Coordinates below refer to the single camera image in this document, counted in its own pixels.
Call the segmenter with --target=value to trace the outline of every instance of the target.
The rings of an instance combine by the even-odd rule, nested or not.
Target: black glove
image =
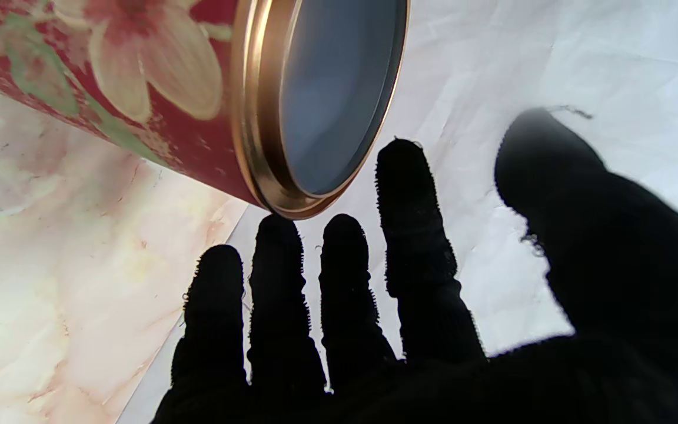
[[[252,384],[242,368],[242,263],[234,248],[213,247],[201,257],[188,292],[172,389],[154,422],[308,419],[340,403],[373,402],[387,391],[384,385],[406,378],[409,367],[485,361],[454,279],[457,263],[422,149],[406,140],[384,148],[377,191],[388,246],[387,290],[398,300],[406,360],[397,361],[378,326],[365,234],[354,218],[336,216],[324,231],[318,277],[334,390],[325,393],[308,336],[301,240],[294,223],[271,216],[258,229],[250,277]]]

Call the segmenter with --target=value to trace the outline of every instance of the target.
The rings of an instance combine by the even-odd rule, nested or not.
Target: tin can
[[[0,93],[291,219],[384,121],[409,0],[0,0]]]

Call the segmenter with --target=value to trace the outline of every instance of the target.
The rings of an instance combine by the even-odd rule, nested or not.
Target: flower print
[[[194,118],[215,117],[221,66],[190,17],[199,0],[53,0],[68,25],[90,28],[88,56],[99,89],[137,122],[151,117],[148,83]]]

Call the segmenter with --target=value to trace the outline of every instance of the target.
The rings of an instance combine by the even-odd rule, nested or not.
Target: metal lid
[[[256,198],[318,214],[355,177],[388,110],[408,0],[240,0],[232,125]]]

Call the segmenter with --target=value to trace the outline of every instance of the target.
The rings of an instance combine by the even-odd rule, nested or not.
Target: marble pattern surface
[[[462,297],[490,355],[573,331],[544,282],[546,262],[520,243],[524,220],[501,203],[493,185],[500,138],[529,105],[572,105],[592,114],[591,120],[567,112],[557,117],[590,140],[611,169],[678,208],[678,0],[412,0],[406,58],[375,153],[395,136],[425,148],[460,265]],[[371,247],[381,327],[400,355],[372,201],[375,153],[347,195],[298,224],[305,293],[317,323],[323,227],[333,215],[355,216]],[[246,276],[264,216],[249,208],[230,240]],[[181,330],[162,348],[121,424],[153,416]],[[320,325],[313,325],[312,336],[320,340]]]
[[[0,423],[113,424],[244,210],[0,97]]]

